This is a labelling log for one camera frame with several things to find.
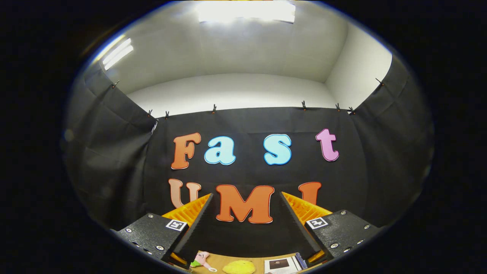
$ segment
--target wooden table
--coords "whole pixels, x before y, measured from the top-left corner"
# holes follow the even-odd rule
[[[291,253],[291,254],[285,254],[281,256],[274,256],[274,257],[260,257],[260,258],[243,258],[243,257],[230,257],[230,256],[223,256],[223,255],[217,255],[217,254],[211,254],[208,256],[206,259],[206,262],[213,268],[216,268],[218,271],[217,272],[211,272],[208,269],[206,269],[203,266],[198,266],[198,267],[190,267],[189,269],[183,269],[178,266],[175,266],[179,269],[182,269],[188,273],[194,273],[194,274],[225,274],[223,272],[223,267],[227,265],[230,262],[236,261],[236,260],[247,260],[251,261],[255,265],[255,272],[253,274],[264,274],[264,261],[265,260],[270,260],[270,259],[280,259],[280,258],[287,258],[294,256],[296,253]],[[317,264],[313,267],[309,267],[305,270],[301,270],[296,273],[303,273],[306,272],[309,269],[315,268],[321,264]]]

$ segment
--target white wall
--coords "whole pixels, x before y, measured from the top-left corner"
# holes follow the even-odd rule
[[[381,43],[348,23],[348,35],[325,84],[340,108],[358,107],[383,80],[392,54]]]
[[[255,107],[334,108],[325,84],[269,74],[216,74],[183,78],[147,87],[127,96],[153,117]]]

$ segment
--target stuffed toy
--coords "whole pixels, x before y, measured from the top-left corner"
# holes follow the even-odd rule
[[[255,265],[250,261],[238,260],[225,265],[223,271],[228,274],[252,274],[255,271]]]
[[[194,259],[194,261],[189,265],[190,267],[197,267],[197,266],[204,266],[206,267],[208,270],[210,270],[211,272],[216,272],[217,270],[212,268],[207,262],[206,262],[206,258],[208,258],[208,256],[210,255],[210,253],[206,252],[206,251],[202,251],[202,252],[198,252],[196,254],[196,257]]]

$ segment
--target black curtain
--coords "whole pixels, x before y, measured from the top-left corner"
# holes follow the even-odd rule
[[[74,81],[63,147],[89,214],[118,229],[146,212],[142,172],[155,119],[112,85],[98,64]]]
[[[378,226],[390,224],[420,194],[434,139],[423,91],[396,55],[382,83],[351,118],[362,143],[369,182],[363,218]]]

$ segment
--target ceiling light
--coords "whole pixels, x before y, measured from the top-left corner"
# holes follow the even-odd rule
[[[119,37],[115,38],[110,44],[108,44],[96,57],[95,61],[100,60],[115,44],[117,44],[125,35],[120,35]]]
[[[198,6],[201,22],[258,18],[294,23],[296,6],[277,1],[206,1]]]
[[[108,64],[105,65],[105,70],[111,68],[115,63],[117,63],[120,59],[122,59],[125,55],[129,54],[133,50],[131,45],[127,46],[123,50],[121,50],[117,55],[115,55]]]
[[[121,52],[123,49],[125,49],[127,46],[130,45],[130,38],[125,40],[123,43],[121,43],[118,47],[116,47],[108,56],[103,59],[103,64],[107,64],[110,62],[112,58],[114,58],[119,52]]]

